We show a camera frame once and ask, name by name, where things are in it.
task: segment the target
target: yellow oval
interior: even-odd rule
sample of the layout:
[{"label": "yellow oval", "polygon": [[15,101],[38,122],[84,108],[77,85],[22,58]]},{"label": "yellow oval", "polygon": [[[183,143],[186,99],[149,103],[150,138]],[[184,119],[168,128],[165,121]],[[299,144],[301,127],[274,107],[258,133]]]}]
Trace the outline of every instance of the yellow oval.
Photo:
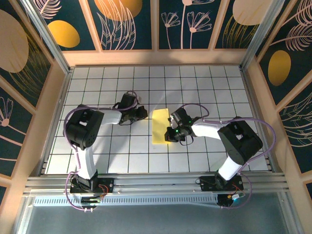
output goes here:
[{"label": "yellow oval", "polygon": [[58,45],[73,48],[80,42],[80,37],[77,30],[69,23],[56,20],[48,24],[55,41]]},{"label": "yellow oval", "polygon": [[121,15],[123,11],[119,1],[124,8],[128,8],[131,12],[133,18],[137,16],[142,9],[142,0],[95,0],[98,9],[100,12],[111,20],[121,21]]},{"label": "yellow oval", "polygon": [[274,86],[281,85],[291,70],[292,60],[289,54],[283,50],[276,51],[269,62],[269,81]]},{"label": "yellow oval", "polygon": [[27,34],[10,14],[0,10],[0,67],[8,72],[20,72],[28,60]]},{"label": "yellow oval", "polygon": [[257,25],[262,22],[272,0],[235,0],[233,17],[242,25]]}]

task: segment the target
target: vent grille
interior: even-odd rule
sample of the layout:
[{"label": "vent grille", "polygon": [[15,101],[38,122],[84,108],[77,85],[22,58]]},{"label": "vent grille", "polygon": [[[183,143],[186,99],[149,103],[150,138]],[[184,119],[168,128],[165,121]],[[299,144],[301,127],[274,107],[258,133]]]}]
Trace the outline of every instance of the vent grille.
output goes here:
[{"label": "vent grille", "polygon": [[[78,205],[80,198],[70,198]],[[217,195],[154,195],[154,196],[123,196],[112,195],[104,198],[100,205],[157,205],[157,204],[184,204],[184,203],[216,203]],[[69,206],[66,197],[36,197],[35,206]]]}]

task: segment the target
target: metal floor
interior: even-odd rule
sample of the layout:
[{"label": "metal floor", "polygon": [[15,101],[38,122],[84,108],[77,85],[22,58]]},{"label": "metal floor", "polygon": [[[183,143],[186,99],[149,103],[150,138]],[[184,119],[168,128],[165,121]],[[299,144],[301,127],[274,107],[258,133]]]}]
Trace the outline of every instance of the metal floor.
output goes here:
[{"label": "metal floor", "polygon": [[[200,103],[209,118],[228,120],[252,117],[252,110],[238,66],[150,66],[75,68],[46,165],[46,174],[67,174],[75,159],[62,135],[63,120],[79,104],[111,107],[129,90],[149,110],[148,119],[131,126],[101,127],[94,143],[94,159],[100,174],[168,173],[216,171],[225,161],[220,140],[196,137],[181,146],[152,144],[152,112],[175,111],[184,103]],[[185,107],[191,117],[205,113],[198,106]],[[254,122],[250,126],[257,131]],[[244,171],[267,171],[269,161],[261,157]]]}]

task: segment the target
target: yellow block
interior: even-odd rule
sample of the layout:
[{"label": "yellow block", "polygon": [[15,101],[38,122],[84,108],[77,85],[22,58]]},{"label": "yellow block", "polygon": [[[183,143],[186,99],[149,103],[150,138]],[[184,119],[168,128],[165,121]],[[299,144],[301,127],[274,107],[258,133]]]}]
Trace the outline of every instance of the yellow block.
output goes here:
[{"label": "yellow block", "polygon": [[165,133],[169,127],[169,110],[154,110],[152,114],[152,143],[153,144],[170,144],[165,141]]}]

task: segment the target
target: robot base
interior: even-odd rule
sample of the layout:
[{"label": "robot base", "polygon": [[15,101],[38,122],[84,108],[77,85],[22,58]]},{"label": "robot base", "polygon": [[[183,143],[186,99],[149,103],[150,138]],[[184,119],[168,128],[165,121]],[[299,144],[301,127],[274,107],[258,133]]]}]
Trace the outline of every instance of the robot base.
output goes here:
[{"label": "robot base", "polygon": [[80,183],[78,183],[76,178],[72,180],[72,186],[70,187],[70,194],[102,194],[103,190],[98,185],[105,185],[109,191],[107,193],[112,193],[114,189],[114,179],[113,178],[97,178],[97,186],[90,189],[83,189]]},{"label": "robot base", "polygon": [[199,178],[200,181],[200,188],[203,192],[219,192],[219,191],[235,191],[236,187],[232,184],[237,186],[240,190],[244,190],[242,177],[239,175],[234,176],[228,183],[223,186],[223,188],[219,188],[216,185],[215,177],[214,176],[201,176]]}]

